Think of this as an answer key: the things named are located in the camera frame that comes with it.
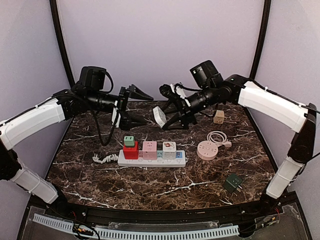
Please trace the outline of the small white adapter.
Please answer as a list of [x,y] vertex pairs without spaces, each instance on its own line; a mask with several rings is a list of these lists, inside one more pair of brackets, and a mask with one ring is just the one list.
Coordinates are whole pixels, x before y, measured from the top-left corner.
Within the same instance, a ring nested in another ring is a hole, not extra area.
[[167,123],[165,113],[159,106],[154,107],[152,111],[155,122],[159,125],[160,128],[162,128]]

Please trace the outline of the mint green usb charger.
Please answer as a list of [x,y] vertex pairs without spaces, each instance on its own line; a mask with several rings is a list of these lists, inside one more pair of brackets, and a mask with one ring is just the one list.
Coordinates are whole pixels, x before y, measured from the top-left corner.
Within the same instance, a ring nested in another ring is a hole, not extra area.
[[127,148],[133,148],[136,144],[135,138],[132,135],[126,135],[123,140],[124,140],[124,146]]

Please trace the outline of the white cube tiger adapter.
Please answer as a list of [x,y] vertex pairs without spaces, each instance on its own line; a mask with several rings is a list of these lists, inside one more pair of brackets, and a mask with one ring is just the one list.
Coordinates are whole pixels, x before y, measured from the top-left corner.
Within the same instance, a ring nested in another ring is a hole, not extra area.
[[162,158],[164,160],[173,160],[176,158],[177,146],[174,141],[164,141],[162,143]]

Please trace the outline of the red cube socket adapter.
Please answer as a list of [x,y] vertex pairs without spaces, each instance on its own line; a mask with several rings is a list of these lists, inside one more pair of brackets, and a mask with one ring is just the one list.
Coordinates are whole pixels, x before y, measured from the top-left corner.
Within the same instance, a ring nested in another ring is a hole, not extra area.
[[123,154],[126,160],[137,160],[139,158],[138,141],[125,142],[123,146]]

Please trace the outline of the pink cube socket adapter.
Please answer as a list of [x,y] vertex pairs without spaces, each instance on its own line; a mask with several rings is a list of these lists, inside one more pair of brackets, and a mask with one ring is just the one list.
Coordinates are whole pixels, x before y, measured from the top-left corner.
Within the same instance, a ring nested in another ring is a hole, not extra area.
[[144,141],[142,144],[142,158],[144,160],[157,160],[157,142]]

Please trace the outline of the white power strip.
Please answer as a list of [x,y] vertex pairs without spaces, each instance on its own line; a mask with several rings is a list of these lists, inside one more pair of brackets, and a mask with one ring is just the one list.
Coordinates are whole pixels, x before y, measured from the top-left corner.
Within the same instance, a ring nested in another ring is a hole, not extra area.
[[123,150],[119,151],[117,163],[120,167],[139,167],[139,168],[184,168],[188,159],[184,150],[176,152],[175,159],[164,159],[163,151],[157,151],[156,160],[143,159],[143,154],[140,151],[138,159],[125,159]]

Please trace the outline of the pink round socket hub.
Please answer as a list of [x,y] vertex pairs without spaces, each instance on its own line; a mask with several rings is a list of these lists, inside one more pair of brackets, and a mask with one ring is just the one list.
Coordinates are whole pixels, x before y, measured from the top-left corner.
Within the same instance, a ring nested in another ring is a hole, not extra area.
[[197,145],[196,153],[202,160],[211,161],[216,158],[218,151],[218,146],[214,142],[204,140]]

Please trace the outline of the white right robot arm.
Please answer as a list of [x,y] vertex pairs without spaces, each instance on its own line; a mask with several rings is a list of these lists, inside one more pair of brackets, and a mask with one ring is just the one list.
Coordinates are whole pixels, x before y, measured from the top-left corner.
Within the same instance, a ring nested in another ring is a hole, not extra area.
[[166,103],[152,110],[155,124],[162,132],[176,131],[180,135],[190,133],[190,125],[196,125],[196,115],[208,107],[233,104],[244,109],[260,112],[292,131],[292,140],[277,161],[277,171],[261,194],[261,201],[273,203],[283,196],[285,190],[294,186],[308,162],[315,158],[317,139],[317,108],[286,98],[260,85],[252,78],[238,74],[223,78],[210,60],[191,70],[197,88],[185,95],[187,88],[177,75],[168,79],[155,66],[134,64],[124,71],[124,76],[150,89],[159,85]]

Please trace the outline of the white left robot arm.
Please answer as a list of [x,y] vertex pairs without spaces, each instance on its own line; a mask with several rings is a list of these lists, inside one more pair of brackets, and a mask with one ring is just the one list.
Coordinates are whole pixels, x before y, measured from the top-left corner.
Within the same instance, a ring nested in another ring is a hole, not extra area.
[[[104,91],[105,79],[110,87]],[[97,113],[112,114],[114,130],[128,131],[145,125],[144,120],[130,116],[127,104],[130,99],[151,101],[153,97],[132,84],[121,87],[112,94],[114,81],[103,67],[84,66],[79,80],[70,88],[54,93],[43,102],[0,123],[0,179],[10,181],[48,205],[67,202],[65,195],[52,183],[27,167],[15,151],[16,146],[55,124],[68,121],[78,115],[91,112],[94,121]]]

